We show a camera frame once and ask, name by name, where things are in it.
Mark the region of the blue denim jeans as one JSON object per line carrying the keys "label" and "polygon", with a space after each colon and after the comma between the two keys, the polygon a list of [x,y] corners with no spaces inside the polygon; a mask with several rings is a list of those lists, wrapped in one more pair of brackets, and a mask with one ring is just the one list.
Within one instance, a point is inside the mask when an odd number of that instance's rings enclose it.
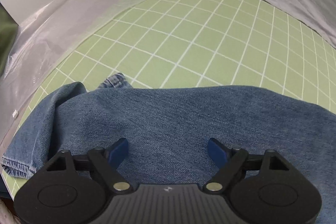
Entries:
{"label": "blue denim jeans", "polygon": [[137,89],[122,74],[90,92],[70,83],[34,108],[1,165],[29,179],[60,150],[85,154],[120,138],[129,156],[118,170],[134,186],[205,183],[217,170],[211,138],[250,153],[275,149],[319,190],[317,222],[335,223],[335,114],[252,86]]}

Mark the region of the clear plastic storage bag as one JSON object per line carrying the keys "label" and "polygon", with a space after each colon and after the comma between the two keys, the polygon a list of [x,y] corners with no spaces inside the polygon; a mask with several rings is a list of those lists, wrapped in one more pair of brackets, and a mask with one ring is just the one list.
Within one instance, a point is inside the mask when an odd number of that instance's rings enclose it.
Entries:
{"label": "clear plastic storage bag", "polygon": [[114,16],[145,0],[53,0],[20,26],[1,75],[1,139],[60,62]]}

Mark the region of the green grid cutting mat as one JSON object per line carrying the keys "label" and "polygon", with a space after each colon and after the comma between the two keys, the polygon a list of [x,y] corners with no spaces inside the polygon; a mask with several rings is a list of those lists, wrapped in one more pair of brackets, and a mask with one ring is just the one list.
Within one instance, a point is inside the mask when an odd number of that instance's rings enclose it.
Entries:
{"label": "green grid cutting mat", "polygon": [[7,147],[47,95],[121,72],[135,88],[263,87],[335,112],[335,48],[263,0],[144,0],[108,16],[18,113]]}

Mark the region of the green curtain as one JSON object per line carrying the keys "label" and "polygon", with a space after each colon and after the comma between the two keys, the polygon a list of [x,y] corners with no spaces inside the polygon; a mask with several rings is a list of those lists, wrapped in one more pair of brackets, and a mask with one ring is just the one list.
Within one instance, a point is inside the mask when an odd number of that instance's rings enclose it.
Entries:
{"label": "green curtain", "polygon": [[0,76],[3,75],[7,58],[18,33],[18,24],[0,4]]}

